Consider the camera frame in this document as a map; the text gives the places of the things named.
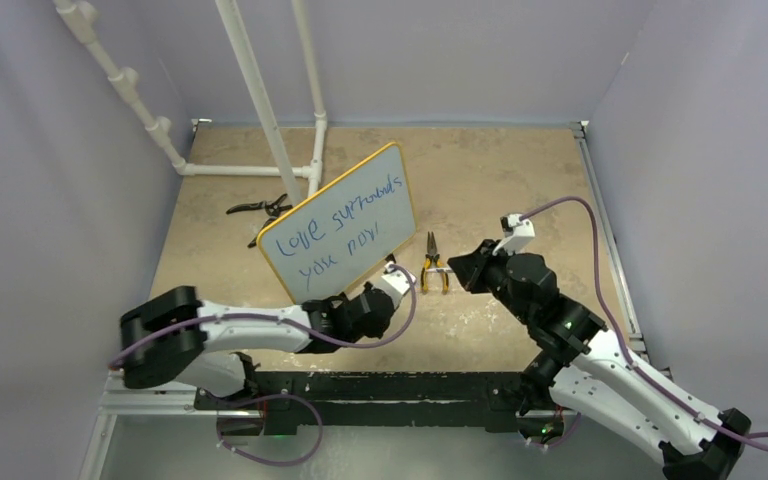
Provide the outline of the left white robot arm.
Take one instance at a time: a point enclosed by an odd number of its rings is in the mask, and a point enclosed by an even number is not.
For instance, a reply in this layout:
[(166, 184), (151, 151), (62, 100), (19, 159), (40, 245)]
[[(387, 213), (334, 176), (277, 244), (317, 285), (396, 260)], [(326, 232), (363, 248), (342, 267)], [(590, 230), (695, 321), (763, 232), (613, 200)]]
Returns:
[(244, 409), (258, 395), (244, 351), (321, 355), (385, 345), (391, 320), (412, 290), (392, 272), (354, 297), (265, 309), (202, 300), (195, 287), (178, 286), (122, 315), (121, 350), (109, 366), (122, 372), (129, 389), (179, 382)]

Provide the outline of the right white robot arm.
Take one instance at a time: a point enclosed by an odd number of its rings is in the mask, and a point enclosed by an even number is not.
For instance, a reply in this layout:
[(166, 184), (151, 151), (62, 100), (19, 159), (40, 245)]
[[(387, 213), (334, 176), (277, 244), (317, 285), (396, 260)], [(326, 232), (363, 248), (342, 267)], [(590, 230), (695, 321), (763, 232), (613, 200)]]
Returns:
[(520, 411), (554, 403), (598, 422), (644, 451), (667, 479), (725, 479), (750, 419), (675, 385), (629, 350), (589, 308), (563, 294), (538, 254), (495, 254), (483, 241), (449, 259), (461, 286), (490, 294), (523, 324), (540, 352), (523, 371)]

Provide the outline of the yellow framed whiteboard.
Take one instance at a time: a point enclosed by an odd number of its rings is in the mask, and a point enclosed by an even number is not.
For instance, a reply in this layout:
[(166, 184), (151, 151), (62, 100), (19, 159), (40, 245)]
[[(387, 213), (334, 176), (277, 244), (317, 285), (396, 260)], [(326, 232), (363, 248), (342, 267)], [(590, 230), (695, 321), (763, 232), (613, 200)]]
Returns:
[(267, 226), (257, 247), (301, 304), (350, 290), (417, 229), (403, 152), (390, 142)]

